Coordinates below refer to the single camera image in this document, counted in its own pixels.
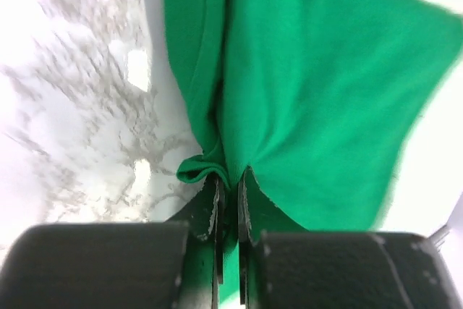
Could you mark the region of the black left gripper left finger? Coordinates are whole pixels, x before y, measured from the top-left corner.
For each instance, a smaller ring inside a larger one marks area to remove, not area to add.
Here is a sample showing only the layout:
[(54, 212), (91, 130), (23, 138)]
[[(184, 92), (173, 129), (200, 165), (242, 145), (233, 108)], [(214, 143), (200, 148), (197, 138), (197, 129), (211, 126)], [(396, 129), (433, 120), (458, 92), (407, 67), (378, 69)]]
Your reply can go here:
[(217, 308), (223, 206), (210, 175), (165, 222), (31, 227), (1, 270), (1, 306)]

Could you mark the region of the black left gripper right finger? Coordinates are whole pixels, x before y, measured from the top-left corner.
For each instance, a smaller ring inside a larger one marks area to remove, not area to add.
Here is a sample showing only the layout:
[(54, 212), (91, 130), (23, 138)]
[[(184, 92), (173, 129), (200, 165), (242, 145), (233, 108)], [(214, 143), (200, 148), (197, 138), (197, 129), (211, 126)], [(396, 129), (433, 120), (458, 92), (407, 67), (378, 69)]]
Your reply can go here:
[(398, 232), (311, 232), (261, 191), (237, 189), (239, 291), (246, 308), (456, 308), (433, 242)]

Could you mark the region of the green t-shirt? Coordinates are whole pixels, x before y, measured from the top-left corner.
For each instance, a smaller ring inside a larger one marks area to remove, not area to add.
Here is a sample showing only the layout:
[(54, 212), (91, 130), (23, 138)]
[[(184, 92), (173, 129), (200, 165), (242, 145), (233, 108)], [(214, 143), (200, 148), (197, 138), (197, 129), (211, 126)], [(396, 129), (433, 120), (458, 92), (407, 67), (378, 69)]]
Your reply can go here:
[(237, 189), (311, 232), (372, 232), (402, 145), (462, 50), (423, 0), (164, 0), (169, 63), (202, 152), (178, 178), (224, 185), (222, 300), (239, 293)]

